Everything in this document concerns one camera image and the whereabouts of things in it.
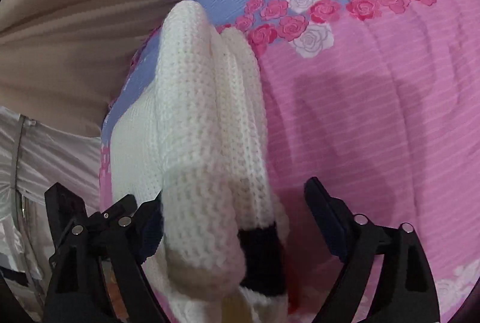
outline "clamp jaw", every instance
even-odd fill
[[[156,250],[155,246],[153,252],[146,252],[143,243],[152,219],[159,225],[158,242],[162,237],[159,197],[137,210],[135,197],[127,195],[104,213],[90,217],[83,200],[60,184],[45,193],[45,201],[55,254],[49,261],[53,274],[43,323],[120,322],[106,291],[101,267],[105,260],[111,261],[133,323],[169,322],[141,268]]]
[[[362,323],[436,323],[440,310],[422,244],[409,223],[376,226],[332,198],[317,178],[305,184],[305,200],[332,255],[344,267],[313,323],[351,323],[370,277],[383,255],[380,280]]]

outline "gray fabric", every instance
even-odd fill
[[[131,57],[177,1],[0,1],[0,105],[99,136]]]
[[[23,270],[26,259],[33,277],[42,278],[42,271],[48,277],[43,249],[51,251],[48,221],[44,207],[40,207],[45,203],[44,193],[55,182],[60,182],[85,200],[89,213],[97,210],[100,139],[67,134],[22,120],[0,107],[0,253],[8,256],[9,266],[14,270]],[[15,211],[14,198],[21,200],[17,192],[35,201],[28,206],[34,213],[23,207],[25,216],[29,217],[28,233],[21,217],[23,213],[19,212],[17,217]],[[44,213],[42,219],[35,213]],[[20,232],[29,235],[30,241],[22,238]]]

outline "white satin fabric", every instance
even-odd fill
[[[0,107],[0,253],[7,255],[10,263],[17,262],[11,258],[23,252],[11,217],[10,192],[11,156],[18,118],[18,114]],[[45,205],[45,191],[59,182],[85,200],[87,212],[97,210],[100,138],[67,134],[27,119],[17,165],[17,189],[38,204],[36,207]],[[37,215],[42,215],[41,221],[47,224],[46,211],[38,211]],[[36,229],[38,224],[34,225],[30,228]],[[44,229],[45,238],[51,239],[48,227]]]

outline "white knit sweater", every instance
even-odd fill
[[[172,9],[160,38],[154,81],[113,130],[114,201],[162,191],[165,236],[145,274],[182,323],[220,323],[245,277],[239,230],[275,223],[258,65],[239,31],[219,35],[193,1]],[[286,296],[241,294],[253,322],[286,321]]]

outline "blanket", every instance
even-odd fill
[[[258,59],[268,177],[301,288],[290,321],[311,322],[341,268],[303,201],[315,175],[376,224],[415,226],[447,322],[480,276],[480,0],[194,1],[219,31],[242,31]],[[158,50],[156,32],[104,122],[105,205],[112,131],[152,82]]]

